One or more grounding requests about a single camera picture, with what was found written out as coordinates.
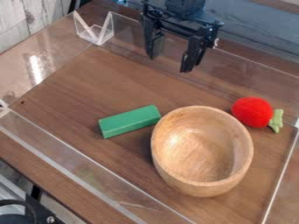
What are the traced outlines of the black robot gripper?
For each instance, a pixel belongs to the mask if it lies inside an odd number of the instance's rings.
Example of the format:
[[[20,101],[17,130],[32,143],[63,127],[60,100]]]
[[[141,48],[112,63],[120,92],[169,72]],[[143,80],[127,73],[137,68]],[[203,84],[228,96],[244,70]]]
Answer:
[[[188,38],[187,50],[181,55],[180,72],[188,73],[200,64],[207,49],[203,35],[207,31],[210,39],[218,37],[224,22],[206,10],[207,0],[141,0],[144,49],[153,60],[164,49],[164,33],[161,30]]]

